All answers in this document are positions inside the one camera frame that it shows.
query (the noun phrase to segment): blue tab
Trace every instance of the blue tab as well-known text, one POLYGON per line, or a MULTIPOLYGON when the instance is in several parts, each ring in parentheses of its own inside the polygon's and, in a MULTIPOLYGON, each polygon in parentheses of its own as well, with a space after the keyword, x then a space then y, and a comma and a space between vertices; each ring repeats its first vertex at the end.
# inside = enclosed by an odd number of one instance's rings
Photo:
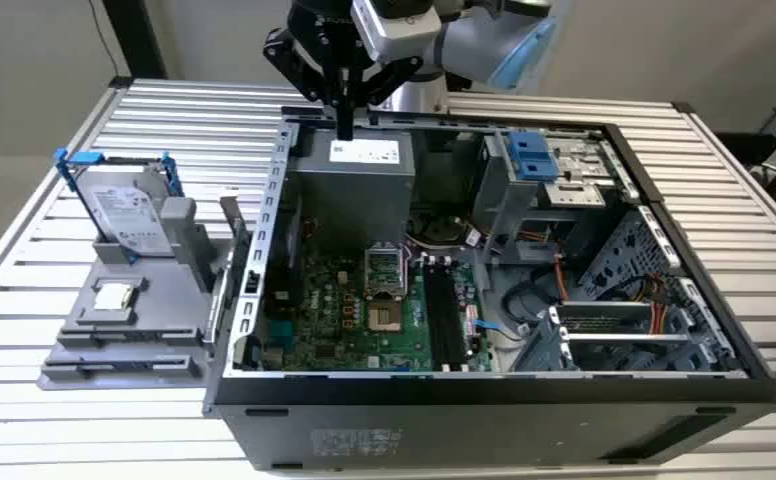
POLYGON ((516 178, 550 182, 560 176, 557 159, 548 151, 548 142, 538 132, 509 132, 506 152, 516 164, 516 178))
POLYGON ((74 181, 73 175, 70 175, 70 170, 67 170, 67 149, 65 147, 58 147, 53 152, 53 166, 67 184, 67 189, 75 193, 77 182, 74 181))
POLYGON ((74 165, 97 165, 103 161, 103 154, 99 152, 77 152, 70 156, 67 163, 74 165))
POLYGON ((177 165, 174 164, 174 159, 169 156, 169 152, 162 152, 159 165, 162 165, 165 175, 169 179, 169 193, 174 196, 182 197, 183 187, 179 184, 179 177, 177 176, 177 165))
POLYGON ((53 163, 58 165, 59 162, 65 161, 65 157, 67 156, 67 149, 65 147, 58 147, 53 151, 53 163))
POLYGON ((493 322, 486 322, 484 320, 474 320, 473 324, 476 327, 485 328, 486 330, 500 330, 500 325, 493 322))

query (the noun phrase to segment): cable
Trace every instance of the cable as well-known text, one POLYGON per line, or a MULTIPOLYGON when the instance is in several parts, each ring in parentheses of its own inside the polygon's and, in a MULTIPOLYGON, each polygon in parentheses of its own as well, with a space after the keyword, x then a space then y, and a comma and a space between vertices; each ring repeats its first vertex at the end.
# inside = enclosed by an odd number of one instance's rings
POLYGON ((512 320, 517 324, 522 324, 522 323, 536 324, 536 323, 538 323, 538 320, 536 318, 529 318, 529 319, 521 318, 514 313, 512 313, 512 311, 509 310, 509 301, 512 300, 512 297, 516 296, 518 293, 521 293, 526 290, 533 295, 536 295, 536 298, 538 298, 538 300, 545 305, 553 305, 556 303, 556 299, 550 298, 550 296, 544 291, 541 291, 541 289, 538 288, 538 285, 536 285, 537 280, 542 277, 542 275, 545 275, 549 272, 550 272, 550 270, 548 268, 537 268, 536 270, 533 270, 530 272, 528 279, 520 281, 512 287, 509 287, 500 297, 501 313, 504 314, 504 316, 509 320, 512 320))
POLYGON ((449 244, 449 245, 433 245, 430 243, 422 242, 418 239, 415 239, 411 234, 409 234, 407 232, 405 233, 405 238, 409 239, 409 241, 417 245, 421 248, 425 248, 428 250, 449 250, 450 248, 458 248, 462 245, 465 245, 464 243, 457 243, 457 244, 449 244))
POLYGON ((657 335, 664 333, 664 319, 666 318, 666 305, 664 305, 657 319, 657 335))
POLYGON ((115 77, 121 76, 118 72, 118 64, 115 63, 115 57, 111 56, 111 51, 109 50, 109 45, 106 44, 106 40, 103 39, 103 32, 99 30, 99 22, 97 21, 97 9, 94 8, 94 2, 87 0, 89 8, 91 9, 91 19, 94 20, 94 29, 97 30, 97 38, 99 38, 99 43, 103 46, 103 50, 106 50, 106 55, 109 56, 109 62, 111 62, 111 70, 115 72, 115 77))
POLYGON ((492 323, 492 322, 484 322, 482 320, 474 320, 473 321, 474 326, 488 330, 489 332, 494 332, 494 333, 500 333, 504 338, 506 340, 509 340, 510 342, 521 342, 520 338, 513 337, 512 335, 509 335, 506 332, 504 332, 504 329, 501 328, 500 325, 492 323))
POLYGON ((645 278, 645 276, 644 275, 634 275, 633 277, 626 278, 625 280, 618 282, 616 285, 613 285, 610 288, 608 288, 605 291, 602 291, 596 296, 596 300, 609 300, 614 293, 620 292, 622 288, 625 288, 628 285, 630 285, 633 282, 636 282, 641 278, 645 278))
POLYGON ((654 335, 654 323, 657 320, 657 309, 654 308, 654 302, 649 303, 649 312, 652 312, 652 316, 649 317, 649 335, 654 335))
POLYGON ((568 302, 569 294, 565 291, 565 281, 562 279, 562 268, 560 266, 560 254, 553 254, 553 276, 557 280, 557 292, 560 294, 560 303, 568 302))

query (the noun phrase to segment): black cable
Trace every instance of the black cable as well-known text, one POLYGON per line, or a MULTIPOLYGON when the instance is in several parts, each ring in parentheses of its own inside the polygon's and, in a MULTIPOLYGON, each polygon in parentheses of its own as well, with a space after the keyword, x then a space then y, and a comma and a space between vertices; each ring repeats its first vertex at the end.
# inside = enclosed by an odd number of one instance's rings
POLYGON ((97 30, 97 37, 99 38, 99 43, 103 46, 103 50, 106 50, 106 55, 109 56, 109 61, 111 62, 111 69, 115 72, 115 77, 121 76, 118 72, 118 64, 115 63, 115 57, 111 56, 111 51, 109 50, 109 45, 106 44, 106 40, 103 39, 103 32, 99 30, 99 22, 97 21, 97 10, 94 9, 94 2, 93 0, 87 0, 89 8, 91 9, 91 19, 94 20, 94 29, 97 30))
POLYGON ((522 323, 537 324, 538 323, 537 319, 521 318, 514 313, 512 313, 512 311, 509 310, 509 301, 512 300, 512 297, 516 296, 518 293, 521 293, 526 290, 529 293, 532 293, 536 296, 536 298, 538 298, 542 301, 542 303, 545 305, 553 305, 556 303, 556 300, 544 291, 541 291, 541 289, 538 288, 538 285, 536 285, 536 282, 542 277, 542 275, 545 275, 550 271, 553 271, 553 266, 540 267, 536 270, 533 270, 530 272, 528 279, 520 281, 512 287, 509 287, 500 297, 501 312, 502 312, 504 316, 517 324, 522 324, 522 323))
POLYGON ((608 288, 605 291, 602 291, 596 296, 596 300, 609 300, 616 293, 622 291, 622 288, 625 288, 628 285, 630 285, 633 282, 636 282, 641 278, 645 278, 645 276, 637 275, 637 276, 626 278, 625 280, 618 282, 616 285, 613 285, 610 288, 608 288))

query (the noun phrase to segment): sticker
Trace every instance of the sticker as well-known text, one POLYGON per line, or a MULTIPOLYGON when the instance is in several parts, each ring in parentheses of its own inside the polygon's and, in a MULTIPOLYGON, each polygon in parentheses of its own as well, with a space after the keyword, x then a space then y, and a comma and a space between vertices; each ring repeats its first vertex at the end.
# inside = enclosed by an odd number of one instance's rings
POLYGON ((139 255, 173 255, 150 197, 135 187, 89 187, 90 207, 115 241, 139 255))
POLYGON ((401 439, 401 428, 321 428, 310 431, 310 444, 317 457, 395 455, 401 439))
POLYGON ((470 231, 468 232, 468 236, 465 237, 465 243, 468 244, 469 247, 477 246, 477 243, 480 243, 481 236, 482 235, 480 234, 477 229, 472 227, 470 231))
POLYGON ((399 164, 399 142, 395 140, 331 140, 329 162, 399 164))

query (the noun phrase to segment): slotted metal surface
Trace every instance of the slotted metal surface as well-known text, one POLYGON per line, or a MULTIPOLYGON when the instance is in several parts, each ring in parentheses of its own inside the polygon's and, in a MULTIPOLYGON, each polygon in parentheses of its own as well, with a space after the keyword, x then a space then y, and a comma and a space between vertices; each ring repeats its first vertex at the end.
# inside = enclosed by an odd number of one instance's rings
MULTIPOLYGON (((110 92, 73 146, 178 161, 198 219, 225 236, 214 201, 261 194, 283 88, 137 81, 110 92)), ((698 119, 665 103, 457 94, 457 114, 616 123, 676 220, 776 371, 776 212, 698 119)), ((199 389, 43 392, 34 386, 94 253, 90 223, 50 174, 0 241, 0 478, 169 479, 253 472, 221 424, 201 418, 199 389)), ((656 467, 323 473, 310 477, 756 479, 776 475, 776 414, 656 467)))

